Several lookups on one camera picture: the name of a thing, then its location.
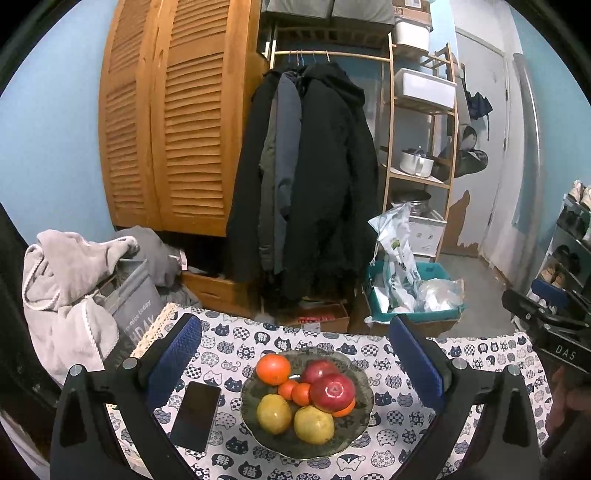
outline tablecloth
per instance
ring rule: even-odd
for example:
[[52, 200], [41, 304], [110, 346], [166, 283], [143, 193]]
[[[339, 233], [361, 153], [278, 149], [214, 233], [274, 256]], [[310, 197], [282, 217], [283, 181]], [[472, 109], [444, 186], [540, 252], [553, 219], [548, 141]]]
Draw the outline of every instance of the tablecloth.
[[[194, 313], [202, 321], [202, 342], [168, 404], [156, 409], [154, 415], [169, 433], [190, 381], [221, 386], [207, 452], [179, 448], [183, 459], [204, 480], [387, 480], [434, 419], [433, 410], [422, 405], [384, 337], [311, 332], [178, 306], [169, 310], [160, 335], [170, 331], [185, 312]], [[473, 368], [500, 371], [508, 364], [518, 365], [530, 394], [538, 439], [540, 442], [545, 439], [550, 389], [526, 334], [489, 339], [448, 338], [437, 342], [449, 357], [464, 358]], [[249, 434], [241, 419], [240, 390], [262, 355], [311, 345], [339, 351], [365, 370], [374, 389], [375, 407], [367, 431], [344, 452], [329, 458], [300, 461], [262, 447]], [[482, 406], [472, 408], [443, 475], [452, 473], [460, 465], [481, 412]], [[140, 463], [119, 411], [112, 409], [110, 417], [124, 452], [134, 463]]]

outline wardrobe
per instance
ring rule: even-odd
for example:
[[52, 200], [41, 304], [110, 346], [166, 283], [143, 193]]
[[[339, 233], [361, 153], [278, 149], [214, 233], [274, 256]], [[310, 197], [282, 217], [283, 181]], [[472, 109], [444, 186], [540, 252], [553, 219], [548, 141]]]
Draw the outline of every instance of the wardrobe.
[[99, 94], [116, 226], [225, 236], [242, 130], [268, 70], [261, 0], [119, 0]]

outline plastic bag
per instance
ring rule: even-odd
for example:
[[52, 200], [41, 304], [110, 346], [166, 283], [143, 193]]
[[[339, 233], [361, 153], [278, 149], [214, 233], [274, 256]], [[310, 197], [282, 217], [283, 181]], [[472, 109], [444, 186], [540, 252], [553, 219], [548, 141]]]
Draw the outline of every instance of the plastic bag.
[[464, 281], [434, 278], [418, 288], [417, 308], [424, 312], [453, 310], [464, 303]]
[[384, 284], [388, 287], [392, 311], [396, 313], [414, 312], [421, 283], [409, 243], [410, 211], [411, 205], [403, 203], [368, 222], [378, 233], [378, 242], [386, 253]]

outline orange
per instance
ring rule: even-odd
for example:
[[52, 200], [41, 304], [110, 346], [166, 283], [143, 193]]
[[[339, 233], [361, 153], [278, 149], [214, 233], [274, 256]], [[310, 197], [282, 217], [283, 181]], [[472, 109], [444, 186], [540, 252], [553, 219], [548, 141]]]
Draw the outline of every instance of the orange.
[[281, 385], [291, 373], [290, 361], [276, 353], [268, 353], [256, 364], [256, 374], [267, 385]]
[[343, 410], [333, 412], [332, 416], [337, 419], [339, 417], [346, 417], [349, 413], [351, 413], [353, 411], [354, 408], [355, 408], [355, 399], [353, 399], [353, 401], [349, 404], [348, 407], [343, 408]]
[[299, 385], [299, 383], [295, 380], [288, 380], [287, 382], [279, 385], [277, 393], [279, 393], [279, 395], [281, 395], [284, 399], [291, 400], [291, 392], [296, 387], [296, 385]]
[[310, 405], [310, 384], [297, 384], [291, 391], [291, 399], [300, 407], [307, 407]]

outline door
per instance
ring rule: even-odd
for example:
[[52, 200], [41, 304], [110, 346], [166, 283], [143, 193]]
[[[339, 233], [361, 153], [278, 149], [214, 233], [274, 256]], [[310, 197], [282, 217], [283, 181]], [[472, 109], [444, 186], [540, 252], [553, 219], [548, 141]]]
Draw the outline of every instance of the door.
[[162, 230], [150, 144], [150, 66], [161, 0], [120, 0], [100, 77], [99, 147], [111, 221]]
[[266, 69], [256, 54], [260, 6], [256, 0], [165, 3], [151, 95], [155, 185], [165, 230], [225, 235], [243, 120]]
[[489, 114], [490, 139], [486, 117], [472, 120], [478, 133], [475, 148], [488, 155], [488, 165], [478, 173], [454, 179], [441, 252], [477, 257], [501, 180], [507, 128], [506, 69], [500, 53], [461, 33], [457, 34], [457, 47], [459, 60], [465, 65], [468, 91], [487, 97], [493, 111]]

